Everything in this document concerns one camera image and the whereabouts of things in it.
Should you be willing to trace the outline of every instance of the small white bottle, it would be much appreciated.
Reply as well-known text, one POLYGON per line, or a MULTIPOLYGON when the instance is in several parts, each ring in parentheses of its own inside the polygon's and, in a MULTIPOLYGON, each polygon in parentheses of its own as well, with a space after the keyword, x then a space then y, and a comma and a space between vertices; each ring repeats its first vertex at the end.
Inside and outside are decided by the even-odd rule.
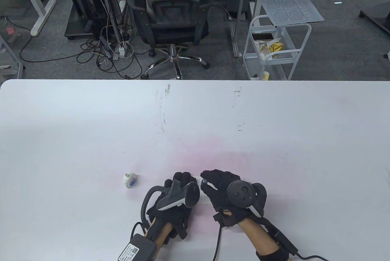
POLYGON ((137 175, 133 172, 125 173, 123 176, 123 183, 127 188, 131 188, 137 180, 137 175))

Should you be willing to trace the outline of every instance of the white desk leg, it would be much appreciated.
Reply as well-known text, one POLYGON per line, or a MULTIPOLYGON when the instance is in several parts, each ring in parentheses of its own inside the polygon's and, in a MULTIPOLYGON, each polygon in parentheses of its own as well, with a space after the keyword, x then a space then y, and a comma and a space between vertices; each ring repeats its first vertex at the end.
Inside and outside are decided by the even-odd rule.
POLYGON ((45 24, 46 20, 48 19, 49 15, 50 15, 51 11, 53 10, 54 5, 56 4, 57 1, 56 0, 49 0, 45 7, 43 7, 41 0, 30 0, 30 1, 31 1, 32 5, 34 6, 35 10, 39 14, 39 17, 38 17, 36 23, 34 24, 34 26, 31 29, 31 35, 33 37, 36 37, 40 33, 43 25, 45 24))

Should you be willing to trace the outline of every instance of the chair base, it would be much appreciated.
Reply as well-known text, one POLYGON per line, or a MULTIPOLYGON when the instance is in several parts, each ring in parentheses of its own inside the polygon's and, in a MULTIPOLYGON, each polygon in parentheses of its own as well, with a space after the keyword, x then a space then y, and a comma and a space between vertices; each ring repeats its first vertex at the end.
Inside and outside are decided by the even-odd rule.
POLYGON ((184 56, 184 55, 180 55, 180 52, 183 51, 183 50, 186 50, 187 47, 184 46, 184 45, 175 45, 175 44, 170 44, 169 45, 169 48, 168 50, 165 50, 165 49, 158 49, 156 48, 156 50, 162 52, 165 57, 164 58, 161 58, 160 60, 157 60, 156 62, 150 64, 144 74, 141 75, 141 79, 149 79, 149 72, 152 68, 154 68, 155 66, 157 65, 160 65, 164 62, 167 62, 167 61, 170 61, 173 63, 174 65, 174 68, 175 68, 175 72, 176 72, 176 79, 183 79, 183 75, 181 74, 181 70, 180 70, 180 67, 179 67, 179 60, 194 60, 194 61, 198 61, 202 64, 203 68, 204 69, 209 69, 210 68, 210 63, 204 61, 202 58, 200 57, 193 57, 193 56, 184 56))

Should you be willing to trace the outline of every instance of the black glove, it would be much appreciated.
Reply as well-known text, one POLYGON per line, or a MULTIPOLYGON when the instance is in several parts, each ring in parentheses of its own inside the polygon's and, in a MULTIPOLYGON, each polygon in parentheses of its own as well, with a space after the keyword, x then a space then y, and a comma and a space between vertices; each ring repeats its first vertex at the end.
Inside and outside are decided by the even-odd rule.
MULTIPOLYGON (((189 172, 177 172, 173 176, 173 179, 180 181, 181 187, 184 187, 189 182, 196 183, 196 179, 192 177, 189 172)), ((171 179, 166 180, 164 183, 164 187, 171 187, 171 185, 171 179)), ((161 193, 159 198, 157 198, 156 203, 165 196, 166 194, 161 193)), ((188 219, 190 217, 192 208, 187 208, 184 204, 182 204, 181 206, 174 206, 167 210, 159 211, 156 208, 156 203, 146 212, 146 214, 149 215, 150 222, 153 222, 153 220, 156 219, 147 232, 148 238, 154 240, 160 234, 162 228, 167 223, 171 223, 173 230, 170 232, 169 237, 175 238, 177 235, 179 235, 182 239, 185 239, 187 236, 186 229, 188 228, 188 219)))
POLYGON ((237 224, 244 218, 252 215, 252 212, 249 209, 234 206, 227 198, 227 187, 230 183, 240 180, 241 178, 239 176, 232 174, 231 172, 222 172, 220 170, 203 171, 200 176, 217 188, 217 190, 215 190, 213 187, 203 182, 200 186, 202 191, 210 198, 215 211, 222 213, 224 211, 231 212, 230 224, 237 224))

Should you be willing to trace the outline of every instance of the small white object on floor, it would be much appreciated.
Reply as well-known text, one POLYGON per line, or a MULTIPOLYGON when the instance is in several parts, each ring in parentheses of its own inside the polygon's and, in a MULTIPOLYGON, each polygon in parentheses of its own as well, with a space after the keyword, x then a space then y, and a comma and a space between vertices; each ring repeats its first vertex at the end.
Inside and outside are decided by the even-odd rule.
MULTIPOLYGON (((194 178, 196 179, 196 182, 200 189, 200 184, 202 183, 203 178, 200 176, 196 176, 194 178)), ((198 204, 211 204, 210 198, 202 191, 202 189, 200 190, 200 198, 198 204)))
POLYGON ((130 172, 130 173, 125 173, 123 176, 123 183, 127 188, 131 188, 135 181, 137 180, 137 176, 130 172))

